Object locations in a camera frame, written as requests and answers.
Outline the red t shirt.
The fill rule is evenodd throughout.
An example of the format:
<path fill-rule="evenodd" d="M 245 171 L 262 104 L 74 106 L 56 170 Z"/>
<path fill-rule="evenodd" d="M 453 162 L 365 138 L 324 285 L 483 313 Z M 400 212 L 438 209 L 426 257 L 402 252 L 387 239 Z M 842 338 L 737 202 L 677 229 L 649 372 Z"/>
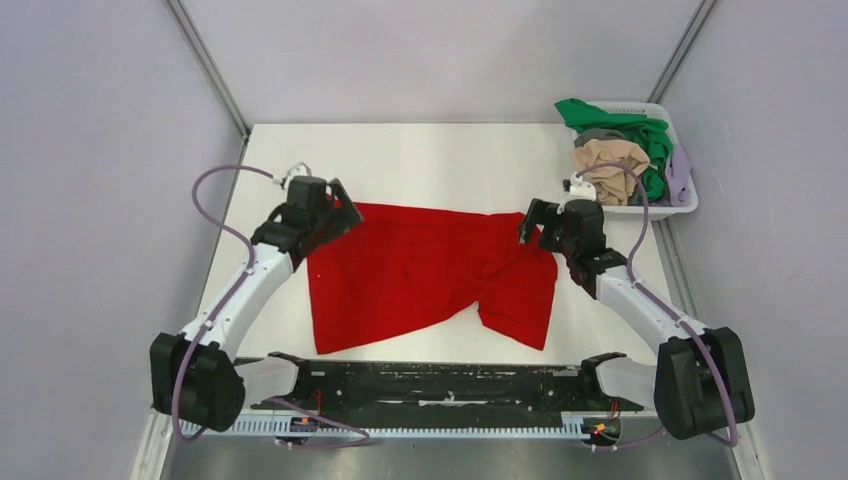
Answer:
<path fill-rule="evenodd" d="M 535 350 L 546 344 L 558 265 L 523 214 L 361 203 L 361 225 L 306 261 L 320 354 L 388 340 L 476 306 L 482 325 Z"/>

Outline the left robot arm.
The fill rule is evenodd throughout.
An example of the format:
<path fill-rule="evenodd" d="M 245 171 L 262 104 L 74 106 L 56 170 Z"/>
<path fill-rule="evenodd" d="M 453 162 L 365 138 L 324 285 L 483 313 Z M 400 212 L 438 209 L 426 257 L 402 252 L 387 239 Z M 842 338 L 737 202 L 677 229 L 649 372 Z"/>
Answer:
<path fill-rule="evenodd" d="M 238 364 L 237 353 L 272 295 L 304 260 L 360 225 L 363 216 L 338 179 L 297 175 L 280 185 L 285 201 L 254 233 L 232 233 L 246 255 L 212 305 L 150 346 L 153 406 L 170 416 L 182 441 L 196 438 L 184 433 L 185 422 L 200 433 L 225 432 L 246 407 L 280 398 L 297 408 L 313 397 L 314 381 L 300 372 L 298 360 L 270 354 Z"/>

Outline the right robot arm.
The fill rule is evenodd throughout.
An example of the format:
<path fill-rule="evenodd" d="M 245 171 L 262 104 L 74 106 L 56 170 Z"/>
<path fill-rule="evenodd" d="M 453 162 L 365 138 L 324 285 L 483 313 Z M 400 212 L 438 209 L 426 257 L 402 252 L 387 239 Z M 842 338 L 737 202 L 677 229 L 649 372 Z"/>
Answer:
<path fill-rule="evenodd" d="M 608 246 L 604 219 L 592 200 L 557 205 L 534 199 L 518 228 L 520 243 L 562 255 L 572 281 L 622 318 L 656 356 L 655 365 L 620 352 L 583 360 L 580 400 L 602 408 L 623 399 L 654 411 L 677 440 L 707 435 L 735 447 L 739 425 L 755 415 L 740 337 L 663 300 L 637 275 L 632 257 Z"/>

